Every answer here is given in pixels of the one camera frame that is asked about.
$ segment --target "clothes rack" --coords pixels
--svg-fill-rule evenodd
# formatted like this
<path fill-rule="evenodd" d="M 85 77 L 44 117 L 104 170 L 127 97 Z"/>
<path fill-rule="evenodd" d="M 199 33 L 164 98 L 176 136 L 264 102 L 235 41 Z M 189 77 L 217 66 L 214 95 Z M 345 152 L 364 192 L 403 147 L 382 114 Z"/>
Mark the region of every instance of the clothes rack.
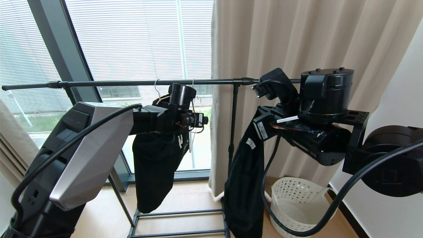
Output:
<path fill-rule="evenodd" d="M 291 80 L 292 83 L 299 83 L 298 79 Z M 25 85 L 3 85 L 2 90 L 14 90 L 14 89 L 37 89 L 37 88 L 52 88 L 52 89 L 64 89 L 67 96 L 69 97 L 72 105 L 77 103 L 75 96 L 71 90 L 71 87 L 99 87 L 99 86 L 153 86 L 153 85 L 171 85 L 173 83 L 180 83 L 186 85 L 232 85 L 232 114 L 231 114 L 231 132 L 229 139 L 228 147 L 228 173 L 232 165 L 232 158 L 234 153 L 234 134 L 235 134 L 235 120 L 236 120 L 236 104 L 238 100 L 238 90 L 240 86 L 247 86 L 258 83 L 258 80 L 252 78 L 238 78 L 238 79 L 217 79 L 217 80 L 107 80 L 107 81 L 88 81 L 88 82 L 78 82 L 78 81 L 52 81 L 49 83 L 41 84 L 25 84 Z M 122 196 L 116 188 L 115 181 L 112 176 L 109 176 L 110 185 L 115 192 L 116 197 L 118 198 L 119 203 L 131 224 L 129 230 L 128 238 L 152 238 L 152 237 L 169 237 L 169 236 L 181 236 L 181 235 L 202 235 L 202 234 L 212 234 L 212 233 L 224 233 L 225 238 L 230 238 L 230 232 L 228 225 L 225 219 L 225 208 L 222 204 L 222 209 L 212 209 L 212 210 L 192 210 L 192 211 L 181 211 L 181 212 L 167 212 L 167 213 L 150 213 L 150 214 L 141 214 L 138 212 L 138 209 L 135 211 L 133 218 L 130 217 L 130 213 L 123 202 Z M 174 233 L 165 233 L 165 234 L 151 234 L 151 235 L 135 235 L 136 227 L 138 221 L 141 217 L 149 216 L 167 216 L 167 215 L 185 215 L 185 214 L 195 214 L 195 213 L 222 213 L 223 218 L 223 229 L 220 230 L 203 230 L 203 231 L 189 231 L 189 232 L 174 232 Z"/>

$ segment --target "wall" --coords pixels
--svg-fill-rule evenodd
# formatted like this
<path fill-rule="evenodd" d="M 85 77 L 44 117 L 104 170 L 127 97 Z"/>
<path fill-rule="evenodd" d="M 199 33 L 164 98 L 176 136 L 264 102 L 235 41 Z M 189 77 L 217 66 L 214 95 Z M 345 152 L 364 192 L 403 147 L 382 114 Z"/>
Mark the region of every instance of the wall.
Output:
<path fill-rule="evenodd" d="M 10 218 L 15 213 L 12 204 L 10 203 L 10 197 L 12 196 L 14 188 L 0 173 L 0 235 L 6 230 L 9 225 Z"/>
<path fill-rule="evenodd" d="M 371 115 L 366 135 L 386 125 L 423 127 L 423 21 L 404 58 Z M 350 178 L 339 169 L 331 186 L 339 191 Z M 423 195 L 393 198 L 357 183 L 344 203 L 372 238 L 417 238 L 423 235 Z"/>

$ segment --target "white plastic basket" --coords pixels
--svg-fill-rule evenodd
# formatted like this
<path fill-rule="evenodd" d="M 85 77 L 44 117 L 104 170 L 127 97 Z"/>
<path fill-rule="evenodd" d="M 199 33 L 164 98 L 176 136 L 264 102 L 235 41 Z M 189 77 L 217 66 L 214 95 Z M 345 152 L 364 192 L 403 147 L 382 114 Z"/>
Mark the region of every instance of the white plastic basket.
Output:
<path fill-rule="evenodd" d="M 272 186 L 270 208 L 286 227 L 295 231 L 307 231 L 315 227 L 326 213 L 329 203 L 324 194 L 329 189 L 304 179 L 281 178 Z M 270 221 L 281 236 L 297 237 L 280 228 L 272 218 Z"/>

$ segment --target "baseboard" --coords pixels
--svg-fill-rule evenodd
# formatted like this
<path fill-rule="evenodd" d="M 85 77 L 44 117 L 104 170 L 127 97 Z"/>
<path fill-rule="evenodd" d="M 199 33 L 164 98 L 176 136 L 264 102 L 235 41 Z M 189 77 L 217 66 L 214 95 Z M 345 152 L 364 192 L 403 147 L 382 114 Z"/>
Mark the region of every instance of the baseboard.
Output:
<path fill-rule="evenodd" d="M 336 194 L 334 191 L 328 190 L 327 193 L 332 198 L 332 200 L 335 199 Z M 355 233 L 359 238 L 370 238 L 364 231 L 364 229 L 360 226 L 355 217 L 352 215 L 351 211 L 346 207 L 344 202 L 341 202 L 341 204 L 339 205 L 339 210 L 342 212 L 345 219 L 351 225 L 352 229 L 354 229 Z"/>

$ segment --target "glass pane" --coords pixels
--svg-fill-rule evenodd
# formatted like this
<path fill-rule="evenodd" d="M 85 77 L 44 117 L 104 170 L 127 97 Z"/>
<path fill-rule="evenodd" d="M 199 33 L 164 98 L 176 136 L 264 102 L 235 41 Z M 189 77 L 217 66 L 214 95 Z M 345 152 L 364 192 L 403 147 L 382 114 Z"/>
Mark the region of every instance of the glass pane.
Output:
<path fill-rule="evenodd" d="M 60 80 L 27 1 L 0 1 L 0 83 Z M 61 89 L 0 91 L 1 100 L 40 147 L 72 104 Z"/>
<path fill-rule="evenodd" d="M 213 0 L 66 0 L 66 5 L 94 80 L 210 79 Z M 195 107 L 207 111 L 211 86 L 195 88 Z M 156 89 L 162 96 L 168 92 L 168 86 L 99 91 L 103 101 L 150 105 L 159 96 Z M 134 171 L 132 141 L 128 138 L 123 152 Z M 206 126 L 179 170 L 209 169 L 210 158 Z"/>

